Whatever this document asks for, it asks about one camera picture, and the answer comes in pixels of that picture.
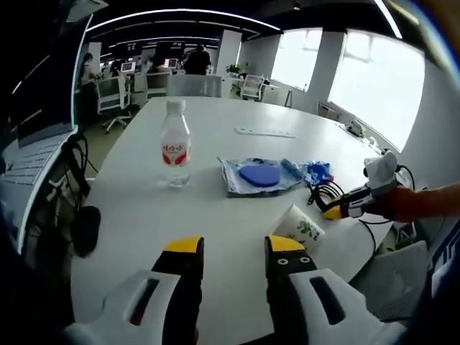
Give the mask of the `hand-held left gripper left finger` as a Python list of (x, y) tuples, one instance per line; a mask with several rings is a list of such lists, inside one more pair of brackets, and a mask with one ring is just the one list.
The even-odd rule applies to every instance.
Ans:
[(104, 299), (101, 314), (64, 330), (70, 344), (197, 344), (204, 238), (170, 242)]

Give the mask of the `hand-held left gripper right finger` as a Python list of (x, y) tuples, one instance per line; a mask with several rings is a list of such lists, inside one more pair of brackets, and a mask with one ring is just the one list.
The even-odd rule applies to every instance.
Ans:
[(269, 235), (264, 247), (274, 344), (396, 344), (405, 333), (371, 314), (341, 277), (317, 268), (302, 244)]

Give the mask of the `person's right hand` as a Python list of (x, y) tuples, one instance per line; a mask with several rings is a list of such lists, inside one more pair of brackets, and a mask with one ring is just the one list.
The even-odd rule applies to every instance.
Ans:
[(424, 192), (398, 187), (376, 197), (368, 212), (387, 220), (411, 222), (429, 215), (425, 196)]

